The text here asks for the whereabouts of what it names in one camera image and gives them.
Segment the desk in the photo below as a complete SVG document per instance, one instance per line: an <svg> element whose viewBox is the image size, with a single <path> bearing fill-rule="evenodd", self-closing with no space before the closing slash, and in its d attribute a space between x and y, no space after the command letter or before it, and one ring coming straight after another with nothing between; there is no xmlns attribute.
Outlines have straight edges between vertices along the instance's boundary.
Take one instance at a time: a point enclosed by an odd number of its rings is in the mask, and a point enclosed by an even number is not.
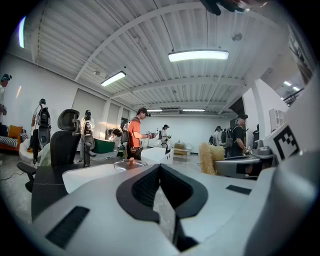
<svg viewBox="0 0 320 256"><path fill-rule="evenodd" d="M104 160L92 160L91 166L111 164L122 159L122 157L113 157ZM32 222L35 221L35 219L43 210L68 195L62 174L66 171L82 169L83 167L83 163L77 163L55 167L39 166L37 168L31 197Z"/></svg>
<svg viewBox="0 0 320 256"><path fill-rule="evenodd" d="M179 148L174 148L174 157L183 157L185 156L185 159L187 160L188 157L188 152L189 150L187 149L179 149Z"/></svg>

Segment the ceiling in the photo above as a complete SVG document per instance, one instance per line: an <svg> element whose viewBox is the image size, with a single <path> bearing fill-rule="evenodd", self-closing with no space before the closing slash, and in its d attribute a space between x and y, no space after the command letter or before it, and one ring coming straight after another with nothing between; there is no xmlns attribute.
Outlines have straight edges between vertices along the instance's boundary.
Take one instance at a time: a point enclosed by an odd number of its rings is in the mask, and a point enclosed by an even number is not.
<svg viewBox="0 0 320 256"><path fill-rule="evenodd" d="M271 4L215 16L190 0L49 0L27 16L25 48L15 33L7 51L133 109L226 116L246 73L260 78L288 41L280 17ZM229 58L169 61L172 51L192 49L227 50ZM100 85L119 71L126 77Z"/></svg>

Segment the white cabinet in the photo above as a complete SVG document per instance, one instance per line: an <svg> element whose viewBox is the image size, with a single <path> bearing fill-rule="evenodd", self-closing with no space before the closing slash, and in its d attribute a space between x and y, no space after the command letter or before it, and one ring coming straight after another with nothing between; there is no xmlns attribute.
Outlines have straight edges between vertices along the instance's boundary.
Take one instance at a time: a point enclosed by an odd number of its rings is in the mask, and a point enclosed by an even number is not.
<svg viewBox="0 0 320 256"><path fill-rule="evenodd" d="M277 109L270 109L270 123L271 123L271 132L280 126L282 126L286 120L285 120L285 112Z"/></svg>

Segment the ceiling light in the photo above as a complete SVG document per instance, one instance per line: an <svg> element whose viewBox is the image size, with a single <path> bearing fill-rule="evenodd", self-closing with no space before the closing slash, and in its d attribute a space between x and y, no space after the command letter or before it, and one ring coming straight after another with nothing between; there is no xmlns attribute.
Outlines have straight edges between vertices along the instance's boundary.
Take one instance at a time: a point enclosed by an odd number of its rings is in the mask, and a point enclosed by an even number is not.
<svg viewBox="0 0 320 256"><path fill-rule="evenodd" d="M182 109L183 112L204 112L205 109Z"/></svg>
<svg viewBox="0 0 320 256"><path fill-rule="evenodd" d="M219 59L227 60L229 52L226 50L185 50L168 54L171 62L194 60L194 59Z"/></svg>
<svg viewBox="0 0 320 256"><path fill-rule="evenodd" d="M148 109L148 112L162 112L162 109Z"/></svg>
<svg viewBox="0 0 320 256"><path fill-rule="evenodd" d="M126 73L123 71L120 71L119 73L114 74L113 76L109 77L107 80L104 80L101 85L103 87L106 87L107 85L110 85L111 83L124 78L126 76Z"/></svg>
<svg viewBox="0 0 320 256"><path fill-rule="evenodd" d="M25 37L24 37L24 28L25 28L26 16L22 18L19 23L19 45L21 48L25 48Z"/></svg>

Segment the couch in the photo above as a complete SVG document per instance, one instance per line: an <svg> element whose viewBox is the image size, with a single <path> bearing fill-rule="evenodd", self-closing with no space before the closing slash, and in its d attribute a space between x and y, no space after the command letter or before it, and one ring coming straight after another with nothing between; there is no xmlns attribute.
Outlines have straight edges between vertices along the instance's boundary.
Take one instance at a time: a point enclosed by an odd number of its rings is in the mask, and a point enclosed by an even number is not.
<svg viewBox="0 0 320 256"><path fill-rule="evenodd" d="M22 126L0 126L0 150L19 151L20 144L28 138Z"/></svg>

